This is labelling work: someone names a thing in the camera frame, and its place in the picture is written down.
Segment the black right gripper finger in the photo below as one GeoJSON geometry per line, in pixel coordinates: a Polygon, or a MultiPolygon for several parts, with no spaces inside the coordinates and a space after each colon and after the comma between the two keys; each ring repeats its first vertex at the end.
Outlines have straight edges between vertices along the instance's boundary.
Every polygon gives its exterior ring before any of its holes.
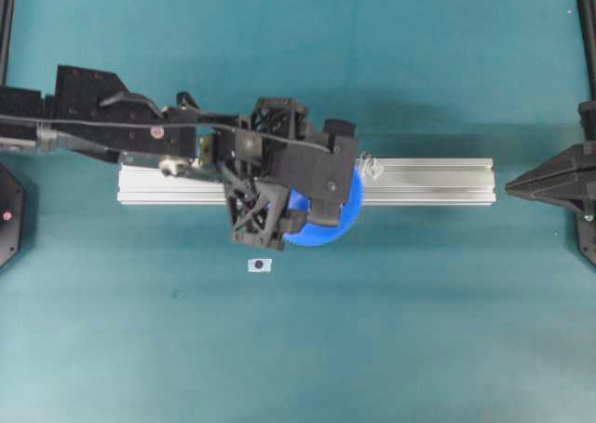
{"type": "Polygon", "coordinates": [[[506,184],[508,195],[595,213],[595,142],[574,144],[506,184]]]}

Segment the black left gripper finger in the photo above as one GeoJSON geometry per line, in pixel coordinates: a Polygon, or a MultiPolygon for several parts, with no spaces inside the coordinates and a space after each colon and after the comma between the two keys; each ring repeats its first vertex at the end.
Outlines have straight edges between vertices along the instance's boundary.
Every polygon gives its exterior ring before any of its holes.
{"type": "Polygon", "coordinates": [[[342,119],[326,119],[324,132],[333,136],[345,136],[353,139],[355,136],[355,125],[342,119]]]}
{"type": "Polygon", "coordinates": [[[311,198],[306,221],[311,225],[337,227],[340,224],[343,203],[340,201],[311,198]]]}

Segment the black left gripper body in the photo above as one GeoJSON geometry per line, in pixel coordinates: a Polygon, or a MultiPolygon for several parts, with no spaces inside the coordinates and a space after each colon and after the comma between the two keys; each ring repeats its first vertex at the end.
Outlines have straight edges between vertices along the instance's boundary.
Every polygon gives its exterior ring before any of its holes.
{"type": "Polygon", "coordinates": [[[249,116],[222,134],[222,176],[231,240],[282,250],[283,235],[307,223],[303,211],[289,211],[291,190],[311,198],[347,203],[359,142],[316,130],[307,108],[296,100],[260,98],[249,116]],[[317,162],[327,162],[329,181],[312,186],[317,162]]]}

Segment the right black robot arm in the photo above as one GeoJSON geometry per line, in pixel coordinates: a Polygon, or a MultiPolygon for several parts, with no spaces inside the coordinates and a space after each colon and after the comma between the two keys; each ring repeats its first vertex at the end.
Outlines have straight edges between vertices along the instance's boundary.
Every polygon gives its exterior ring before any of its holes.
{"type": "MultiPolygon", "coordinates": [[[[527,171],[506,185],[506,193],[554,205],[595,226],[595,102],[578,106],[583,143],[527,171]]],[[[496,203],[490,158],[391,158],[365,155],[356,162],[365,205],[490,206],[496,203]]]]}

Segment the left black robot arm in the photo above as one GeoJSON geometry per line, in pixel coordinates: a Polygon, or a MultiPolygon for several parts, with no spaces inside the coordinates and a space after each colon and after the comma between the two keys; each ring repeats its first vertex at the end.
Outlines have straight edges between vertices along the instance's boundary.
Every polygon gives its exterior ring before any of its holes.
{"type": "Polygon", "coordinates": [[[364,186],[352,123],[316,129],[293,99],[260,98],[246,115],[201,108],[179,92],[159,107],[120,77],[62,65],[54,92],[2,87],[1,147],[58,149],[170,178],[218,184],[236,244],[319,246],[357,221],[364,186]]]}

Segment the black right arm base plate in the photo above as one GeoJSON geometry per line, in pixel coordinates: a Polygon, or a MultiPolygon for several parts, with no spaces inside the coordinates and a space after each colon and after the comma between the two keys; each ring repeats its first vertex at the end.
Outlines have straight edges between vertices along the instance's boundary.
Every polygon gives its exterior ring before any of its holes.
{"type": "Polygon", "coordinates": [[[576,243],[580,253],[595,263],[595,216],[576,216],[576,243]]]}

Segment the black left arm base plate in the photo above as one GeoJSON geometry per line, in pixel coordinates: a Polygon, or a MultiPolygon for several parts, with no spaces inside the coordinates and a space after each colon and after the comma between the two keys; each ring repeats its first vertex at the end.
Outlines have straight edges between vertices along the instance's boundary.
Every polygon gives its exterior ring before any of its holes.
{"type": "Polygon", "coordinates": [[[1,272],[35,245],[38,186],[23,171],[1,164],[1,272]]]}

